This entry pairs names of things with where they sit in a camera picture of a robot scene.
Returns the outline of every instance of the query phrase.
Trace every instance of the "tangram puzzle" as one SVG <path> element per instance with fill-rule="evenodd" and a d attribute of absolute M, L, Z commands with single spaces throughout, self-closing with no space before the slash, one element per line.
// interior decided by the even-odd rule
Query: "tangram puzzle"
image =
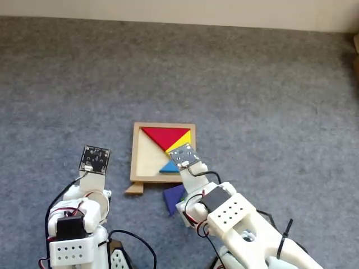
<path fill-rule="evenodd" d="M 130 176 L 133 184 L 126 193 L 142 194 L 144 183 L 182 183 L 168 152 L 186 143 L 196 147 L 194 124 L 135 122 Z"/>

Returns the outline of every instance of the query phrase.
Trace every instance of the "black circuit board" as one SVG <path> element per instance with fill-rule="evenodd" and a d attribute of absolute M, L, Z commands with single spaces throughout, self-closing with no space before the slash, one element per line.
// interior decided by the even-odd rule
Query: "black circuit board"
<path fill-rule="evenodd" d="M 92 173 L 105 175 L 111 150 L 101 147 L 85 146 L 79 166 L 80 171 L 85 171 L 85 165 L 92 166 Z"/>

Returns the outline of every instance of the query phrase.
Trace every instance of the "blue triangle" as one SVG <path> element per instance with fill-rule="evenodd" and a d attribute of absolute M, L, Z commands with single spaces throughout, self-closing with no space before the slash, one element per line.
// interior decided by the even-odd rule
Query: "blue triangle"
<path fill-rule="evenodd" d="M 181 201 L 185 193 L 185 186 L 178 185 L 163 191 L 164 202 L 166 203 L 169 215 L 172 216 L 176 211 L 176 204 Z"/>
<path fill-rule="evenodd" d="M 169 161 L 162 169 L 159 171 L 160 173 L 179 173 L 178 167 L 171 160 Z"/>

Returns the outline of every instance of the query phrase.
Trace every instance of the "black cable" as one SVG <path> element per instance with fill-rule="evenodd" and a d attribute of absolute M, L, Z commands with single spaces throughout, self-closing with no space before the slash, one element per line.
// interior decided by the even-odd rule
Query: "black cable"
<path fill-rule="evenodd" d="M 294 242 L 296 242 L 296 244 L 299 245 L 299 247 L 300 247 L 301 249 L 303 249 L 305 253 L 308 254 L 308 251 L 307 251 L 307 249 L 306 249 L 305 247 L 303 247 L 303 246 L 302 246 L 300 243 L 298 243 L 297 241 L 294 241 Z"/>
<path fill-rule="evenodd" d="M 74 181 L 72 181 L 69 185 L 67 185 L 65 187 L 65 189 L 62 190 L 62 192 L 60 192 L 60 194 L 58 196 L 56 196 L 56 198 L 51 202 L 50 206 L 47 208 L 46 211 L 46 215 L 45 215 L 45 237 L 46 237 L 46 254 L 47 257 L 50 257 L 50 242 L 48 242 L 48 237 L 49 237 L 49 230 L 47 229 L 47 225 L 49 222 L 49 215 L 51 212 L 51 208 L 55 205 L 55 203 L 57 202 L 57 200 L 60 199 L 61 196 L 63 196 L 68 189 L 71 188 L 72 185 L 74 185 L 75 183 L 77 183 L 81 178 L 84 178 L 85 176 L 87 176 L 89 172 L 85 172 L 85 174 L 83 174 L 82 176 L 76 178 Z M 51 265 L 50 265 L 50 259 L 48 260 L 48 268 L 51 269 Z"/>
<path fill-rule="evenodd" d="M 209 239 L 208 233 L 206 233 L 205 228 L 206 228 L 207 226 L 208 226 L 207 223 L 206 223 L 205 225 L 203 225 L 203 227 L 202 227 L 203 233 L 206 235 L 205 237 L 208 239 L 209 243 L 210 243 L 211 246 L 213 247 L 215 254 L 217 255 L 217 257 L 219 258 L 221 264 L 223 265 L 223 269 L 225 269 L 224 263 L 223 263 L 223 261 L 222 261 L 220 255 L 218 254 L 218 251 L 217 251 L 217 249 L 215 248 L 215 245 L 213 244 L 213 242 L 211 241 L 211 239 Z"/>
<path fill-rule="evenodd" d="M 275 230 L 278 231 L 278 228 L 277 228 L 277 226 L 276 226 L 276 224 L 275 224 L 275 222 L 274 222 L 274 219 L 273 219 L 273 217 L 272 217 L 272 215 L 271 215 L 270 213 L 267 213 L 267 212 L 261 211 L 261 210 L 257 210 L 257 212 L 258 212 L 259 214 L 262 214 L 262 215 L 267 216 L 267 217 L 269 218 L 269 220 L 270 220 L 270 224 L 274 227 Z"/>
<path fill-rule="evenodd" d="M 190 202 L 190 200 L 192 200 L 193 198 L 198 197 L 198 196 L 203 196 L 203 194 L 202 194 L 202 193 L 198 193 L 198 194 L 193 195 L 191 198 L 189 198 L 189 199 L 187 200 L 186 205 L 185 205 L 184 214 L 185 214 L 186 219 L 191 223 L 192 226 L 193 226 L 193 223 L 194 223 L 194 222 L 188 217 L 188 214 L 187 214 L 187 206 L 188 206 L 188 203 Z"/>
<path fill-rule="evenodd" d="M 288 237 L 289 230 L 291 229 L 293 224 L 293 219 L 289 220 L 289 223 L 287 225 L 286 231 L 282 234 L 282 240 L 280 241 L 278 251 L 277 251 L 277 259 L 280 259 L 280 253 L 282 252 L 284 240 Z"/>
<path fill-rule="evenodd" d="M 193 176 L 193 177 L 200 177 L 201 175 L 208 175 L 208 174 L 213 174 L 217 177 L 217 180 L 218 180 L 218 184 L 221 184 L 222 183 L 222 180 L 220 179 L 220 176 L 219 174 L 216 172 L 216 171 L 206 171 L 206 172 L 201 172 L 201 173 L 198 173 L 198 174 L 193 174 L 190 167 L 187 168 L 188 171 L 190 172 L 190 174 Z"/>
<path fill-rule="evenodd" d="M 111 255 L 110 255 L 110 251 L 109 251 L 109 245 L 110 245 L 110 242 L 111 242 L 111 236 L 112 234 L 114 233 L 122 233 L 122 234 L 127 234 L 127 235 L 130 235 L 136 239 L 138 239 L 139 241 L 141 241 L 142 243 L 145 244 L 146 247 L 148 247 L 148 249 L 151 251 L 152 255 L 153 255 L 153 269 L 156 269 L 157 267 L 157 256 L 156 256 L 156 253 L 154 252 L 153 248 L 149 245 L 149 243 L 147 243 L 145 241 L 145 239 L 139 237 L 138 235 L 134 234 L 134 233 L 131 233 L 130 231 L 125 231 L 125 230 L 113 230 L 111 231 L 109 234 L 108 234 L 108 244 L 107 244 L 107 255 L 108 255 L 108 266 L 109 268 L 111 268 Z"/>

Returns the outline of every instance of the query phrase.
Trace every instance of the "wire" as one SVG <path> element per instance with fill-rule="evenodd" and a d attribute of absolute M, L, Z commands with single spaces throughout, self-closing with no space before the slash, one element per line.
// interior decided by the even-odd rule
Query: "wire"
<path fill-rule="evenodd" d="M 71 213 L 71 216 L 74 216 L 75 213 L 77 212 L 80 212 L 81 214 L 85 215 L 81 210 L 79 210 L 79 208 L 75 208 L 75 207 L 60 207 L 60 208 L 57 208 L 55 209 L 54 211 L 52 211 L 49 215 L 49 219 L 51 219 L 51 217 L 53 217 L 53 214 L 56 212 L 56 211 L 66 211 L 66 210 L 73 210 L 73 212 Z"/>
<path fill-rule="evenodd" d="M 217 249 L 215 248 L 215 246 L 214 246 L 213 242 L 211 241 L 211 239 L 209 239 L 209 236 L 208 236 L 209 233 L 206 232 L 206 230 L 205 230 L 205 228 L 206 228 L 207 226 L 208 226 L 207 223 L 206 223 L 205 225 L 203 225 L 203 227 L 202 227 L 203 233 L 206 235 L 205 237 L 207 238 L 207 240 L 209 241 L 209 243 L 210 243 L 211 246 L 213 247 L 215 254 L 216 254 L 217 257 L 219 258 L 219 260 L 220 260 L 220 262 L 221 262 L 221 264 L 222 264 L 222 266 L 223 266 L 223 269 L 225 269 L 224 263 L 223 263 L 223 261 L 222 261 L 220 255 L 218 254 Z"/>
<path fill-rule="evenodd" d="M 275 230 L 279 231 L 278 228 L 277 228 L 277 226 L 276 226 L 276 224 L 275 224 L 275 222 L 274 222 L 274 219 L 273 219 L 273 217 L 272 217 L 272 215 L 271 215 L 270 213 L 267 213 L 267 212 L 261 211 L 261 210 L 257 210 L 257 212 L 258 212 L 259 214 L 262 214 L 262 215 L 267 216 L 267 217 L 269 218 L 270 223 L 271 223 L 271 225 L 273 226 L 273 228 L 274 228 Z M 307 251 L 307 249 L 306 249 L 305 247 L 303 247 L 303 246 L 302 246 L 300 243 L 298 243 L 297 241 L 294 241 L 294 242 L 295 242 L 301 249 L 303 249 L 303 251 L 304 251 L 305 253 L 308 254 L 308 251 Z"/>
<path fill-rule="evenodd" d="M 208 174 L 213 174 L 217 177 L 217 180 L 218 180 L 218 184 L 222 184 L 222 180 L 220 179 L 220 176 L 219 174 L 216 172 L 216 171 L 206 171 L 206 172 L 201 172 L 201 173 L 198 173 L 198 174 L 194 174 L 192 173 L 190 167 L 188 166 L 187 167 L 188 169 L 188 172 L 190 172 L 190 174 L 193 176 L 193 177 L 200 177 L 201 175 L 208 175 Z"/>
<path fill-rule="evenodd" d="M 111 236 L 112 234 L 114 233 L 122 233 L 122 234 L 127 234 L 127 235 L 130 235 L 136 239 L 138 239 L 139 241 L 141 241 L 142 243 L 145 244 L 146 247 L 148 247 L 148 249 L 151 251 L 152 255 L 153 255 L 153 269 L 156 269 L 157 267 L 157 256 L 156 256 L 156 253 L 154 252 L 153 248 L 149 245 L 149 243 L 147 243 L 145 241 L 145 239 L 139 237 L 138 235 L 134 234 L 134 233 L 131 233 L 130 231 L 125 231 L 125 230 L 113 230 L 111 231 L 109 234 L 108 234 L 108 243 L 107 243 L 107 255 L 108 255 L 108 266 L 109 268 L 111 267 L 111 257 L 110 257 L 110 251 L 109 251 L 109 244 L 111 242 Z"/>
<path fill-rule="evenodd" d="M 80 179 L 84 178 L 85 176 L 87 176 L 89 172 L 86 171 L 85 174 L 83 174 L 82 176 L 76 178 L 74 181 L 72 181 L 71 183 L 69 183 L 63 190 L 62 192 L 60 192 L 60 194 L 58 196 L 56 196 L 56 198 L 51 202 L 51 204 L 49 205 L 49 207 L 47 208 L 47 211 L 46 211 L 46 215 L 45 215 L 45 237 L 46 237 L 46 254 L 47 254 L 47 257 L 50 257 L 50 242 L 47 241 L 47 238 L 49 237 L 49 230 L 47 229 L 47 225 L 48 225 L 48 222 L 49 222 L 49 215 L 50 215 L 50 212 L 51 212 L 51 208 L 54 206 L 54 204 L 57 202 L 57 200 L 60 199 L 61 196 L 63 196 L 67 191 L 68 189 L 71 188 L 72 185 L 74 185 L 75 183 L 77 183 Z M 50 265 L 50 259 L 48 260 L 48 268 L 50 269 L 51 268 L 51 265 Z"/>
<path fill-rule="evenodd" d="M 43 265 L 43 261 L 47 261 L 50 260 L 50 258 L 40 258 L 38 261 L 38 265 L 41 269 L 45 269 L 44 265 Z"/>
<path fill-rule="evenodd" d="M 272 217 L 272 215 L 271 215 L 270 213 L 267 213 L 267 212 L 261 211 L 261 210 L 257 210 L 257 212 L 258 212 L 259 214 L 262 214 L 262 215 L 267 216 L 267 217 L 269 218 L 269 220 L 270 220 L 270 224 L 273 226 L 273 228 L 274 228 L 275 230 L 278 231 L 278 228 L 277 228 L 277 226 L 276 226 L 276 224 L 275 224 L 275 222 L 274 222 L 274 219 L 273 219 L 273 217 Z"/>
<path fill-rule="evenodd" d="M 206 220 L 204 220 L 204 221 L 198 223 L 198 224 L 197 224 L 197 227 L 196 227 L 197 235 L 198 235 L 199 237 L 202 237 L 202 238 L 207 237 L 208 234 L 209 234 L 209 233 L 205 233 L 204 235 L 201 235 L 201 234 L 200 234 L 200 228 L 201 228 L 202 224 L 203 224 L 205 221 L 206 221 Z"/>
<path fill-rule="evenodd" d="M 191 216 L 187 213 L 188 203 L 189 203 L 190 200 L 192 200 L 193 198 L 198 197 L 198 196 L 202 196 L 202 197 L 203 197 L 203 195 L 204 195 L 204 192 L 195 194 L 195 195 L 193 195 L 191 198 L 189 198 L 189 199 L 187 200 L 187 202 L 186 202 L 185 211 L 184 211 L 183 213 L 185 214 L 185 216 L 187 217 L 187 219 L 190 219 L 190 220 L 192 221 L 192 225 L 193 225 L 193 224 L 198 224 L 198 221 L 196 221 L 193 217 L 191 217 Z"/>
<path fill-rule="evenodd" d="M 71 214 L 72 216 L 75 216 L 77 212 L 82 213 L 81 210 L 79 209 L 80 206 L 82 205 L 82 203 L 83 203 L 83 201 L 81 201 L 81 202 L 79 203 L 79 205 L 77 206 L 77 209 L 76 209 L 74 212 L 72 212 L 72 214 Z"/>

